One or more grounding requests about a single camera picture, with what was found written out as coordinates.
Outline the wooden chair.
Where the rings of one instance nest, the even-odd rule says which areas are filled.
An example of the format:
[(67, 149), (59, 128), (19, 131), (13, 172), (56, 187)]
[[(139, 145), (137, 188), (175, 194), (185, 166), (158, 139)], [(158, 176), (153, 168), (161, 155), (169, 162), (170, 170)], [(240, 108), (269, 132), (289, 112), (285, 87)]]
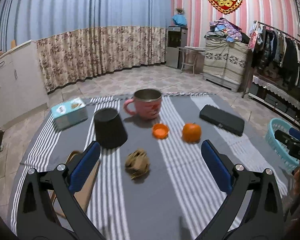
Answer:
[[(82, 152), (72, 151), (67, 160), (66, 164), (70, 163), (72, 159), (76, 156), (80, 156)], [(70, 191), (74, 194), (75, 199), (80, 205), (81, 209), (86, 213), (88, 209), (88, 204), (90, 202), (90, 197), (92, 190), (95, 184), (96, 176), (100, 166), (100, 161), (98, 160), (93, 168), (84, 167), (84, 164), (79, 164), (79, 167), (75, 169), (75, 174), (70, 178), (70, 182), (74, 185), (70, 185)], [(50, 199), (53, 205), (53, 208), (58, 216), (66, 218), (54, 191), (51, 191)]]

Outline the low tv bench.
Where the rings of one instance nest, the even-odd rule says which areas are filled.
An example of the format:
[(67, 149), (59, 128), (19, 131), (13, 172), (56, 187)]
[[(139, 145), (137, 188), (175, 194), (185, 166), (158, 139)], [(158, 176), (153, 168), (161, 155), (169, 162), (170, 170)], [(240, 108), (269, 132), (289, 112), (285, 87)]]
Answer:
[(300, 102), (262, 76), (253, 75), (246, 94), (300, 127)]

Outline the black flat case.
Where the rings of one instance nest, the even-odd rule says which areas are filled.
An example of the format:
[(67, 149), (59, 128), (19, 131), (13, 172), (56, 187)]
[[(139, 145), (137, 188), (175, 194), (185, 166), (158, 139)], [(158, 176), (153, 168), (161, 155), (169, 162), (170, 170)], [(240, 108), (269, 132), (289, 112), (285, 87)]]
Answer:
[(242, 118), (217, 107), (205, 105), (200, 110), (199, 117), (237, 136), (242, 136), (244, 132), (244, 120)]

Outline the clothes rack with garments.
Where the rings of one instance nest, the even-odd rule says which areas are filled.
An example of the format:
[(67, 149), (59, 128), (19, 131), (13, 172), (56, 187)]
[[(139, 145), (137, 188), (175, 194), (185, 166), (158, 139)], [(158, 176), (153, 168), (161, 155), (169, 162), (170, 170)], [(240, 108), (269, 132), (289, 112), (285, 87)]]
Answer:
[(248, 81), (262, 76), (300, 102), (300, 41), (284, 31), (254, 21), (248, 44)]

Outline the tissue box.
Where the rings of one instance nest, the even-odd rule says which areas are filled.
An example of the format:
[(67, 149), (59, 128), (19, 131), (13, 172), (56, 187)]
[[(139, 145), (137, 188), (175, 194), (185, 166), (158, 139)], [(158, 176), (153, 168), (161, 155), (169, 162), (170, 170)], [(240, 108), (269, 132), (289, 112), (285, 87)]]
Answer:
[(55, 126), (59, 131), (83, 122), (88, 118), (86, 104), (81, 98), (74, 98), (55, 105), (51, 108), (51, 113)]

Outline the black upturned cup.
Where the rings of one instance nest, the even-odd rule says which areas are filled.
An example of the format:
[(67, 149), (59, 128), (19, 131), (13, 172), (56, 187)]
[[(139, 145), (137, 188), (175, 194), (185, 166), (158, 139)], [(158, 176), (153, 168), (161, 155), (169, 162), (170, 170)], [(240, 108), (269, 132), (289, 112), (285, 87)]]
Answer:
[(107, 149), (121, 147), (128, 139), (119, 112), (114, 108), (99, 109), (94, 114), (96, 141)]

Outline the whole orange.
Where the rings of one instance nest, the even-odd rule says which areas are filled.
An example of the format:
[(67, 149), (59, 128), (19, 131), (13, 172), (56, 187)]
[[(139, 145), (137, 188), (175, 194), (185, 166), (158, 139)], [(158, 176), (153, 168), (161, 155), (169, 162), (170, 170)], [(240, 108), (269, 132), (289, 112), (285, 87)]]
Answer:
[(198, 124), (188, 123), (183, 126), (182, 139), (185, 142), (193, 143), (200, 141), (202, 129)]

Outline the grey striped table cloth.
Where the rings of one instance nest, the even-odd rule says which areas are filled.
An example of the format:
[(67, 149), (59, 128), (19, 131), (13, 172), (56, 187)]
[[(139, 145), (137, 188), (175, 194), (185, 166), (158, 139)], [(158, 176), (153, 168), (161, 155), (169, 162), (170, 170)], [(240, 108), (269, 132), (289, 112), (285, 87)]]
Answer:
[(51, 109), (17, 171), (20, 239), (281, 239), (289, 178), (216, 95), (163, 95), (153, 120), (121, 96)]

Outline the cloth covered cabinet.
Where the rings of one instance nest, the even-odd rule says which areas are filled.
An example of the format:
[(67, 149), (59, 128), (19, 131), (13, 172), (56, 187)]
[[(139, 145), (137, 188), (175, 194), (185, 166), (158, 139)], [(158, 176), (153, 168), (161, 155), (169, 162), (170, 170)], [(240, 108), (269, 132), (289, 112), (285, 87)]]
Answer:
[(203, 79), (238, 92), (247, 64), (248, 45), (208, 38), (205, 46)]

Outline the white cabinet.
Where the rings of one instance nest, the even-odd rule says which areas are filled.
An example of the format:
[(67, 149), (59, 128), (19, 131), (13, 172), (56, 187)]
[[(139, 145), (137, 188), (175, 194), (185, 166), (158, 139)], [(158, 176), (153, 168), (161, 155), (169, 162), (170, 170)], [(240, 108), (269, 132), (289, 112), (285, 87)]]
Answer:
[(0, 57), (0, 128), (8, 129), (32, 113), (47, 109), (49, 98), (37, 45), (29, 40)]

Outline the small folding table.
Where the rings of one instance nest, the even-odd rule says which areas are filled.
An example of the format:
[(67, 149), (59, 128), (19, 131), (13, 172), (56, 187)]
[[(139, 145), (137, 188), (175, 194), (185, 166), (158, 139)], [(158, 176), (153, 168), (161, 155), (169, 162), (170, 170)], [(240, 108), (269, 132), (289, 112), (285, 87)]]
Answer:
[(201, 47), (184, 46), (178, 47), (178, 50), (181, 53), (180, 72), (182, 73), (185, 70), (185, 67), (191, 67), (192, 74), (195, 75), (198, 56), (204, 54), (206, 49)]

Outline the pile of clothes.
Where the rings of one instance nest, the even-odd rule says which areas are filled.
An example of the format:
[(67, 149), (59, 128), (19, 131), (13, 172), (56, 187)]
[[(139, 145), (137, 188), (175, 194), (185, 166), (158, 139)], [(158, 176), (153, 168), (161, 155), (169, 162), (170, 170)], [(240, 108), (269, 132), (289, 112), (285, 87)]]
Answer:
[(222, 17), (210, 22), (210, 30), (205, 34), (205, 38), (213, 37), (223, 38), (227, 42), (238, 41), (245, 44), (248, 44), (250, 40), (240, 27)]

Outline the pink mug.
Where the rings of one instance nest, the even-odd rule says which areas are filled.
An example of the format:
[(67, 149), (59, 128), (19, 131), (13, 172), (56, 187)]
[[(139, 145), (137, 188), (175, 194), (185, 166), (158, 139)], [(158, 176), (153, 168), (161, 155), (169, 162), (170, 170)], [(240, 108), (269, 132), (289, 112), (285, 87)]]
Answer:
[(138, 115), (144, 120), (153, 120), (159, 116), (161, 102), (161, 91), (153, 88), (140, 89), (123, 104), (123, 110), (131, 116)]

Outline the floral beige curtain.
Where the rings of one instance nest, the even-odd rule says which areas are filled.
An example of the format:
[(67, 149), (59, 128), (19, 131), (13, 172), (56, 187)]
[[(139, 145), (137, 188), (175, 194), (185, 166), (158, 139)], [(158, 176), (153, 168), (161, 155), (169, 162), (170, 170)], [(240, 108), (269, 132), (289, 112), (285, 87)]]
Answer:
[(47, 92), (116, 70), (165, 62), (167, 29), (93, 27), (39, 39), (39, 66)]

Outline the water dispenser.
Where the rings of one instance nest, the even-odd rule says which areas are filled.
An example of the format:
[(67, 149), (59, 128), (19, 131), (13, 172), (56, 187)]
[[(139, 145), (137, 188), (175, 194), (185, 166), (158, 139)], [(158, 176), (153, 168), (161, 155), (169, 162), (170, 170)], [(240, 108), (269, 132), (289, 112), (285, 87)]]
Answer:
[(187, 28), (185, 26), (169, 26), (166, 48), (166, 66), (180, 69), (182, 55), (180, 47), (187, 44)]

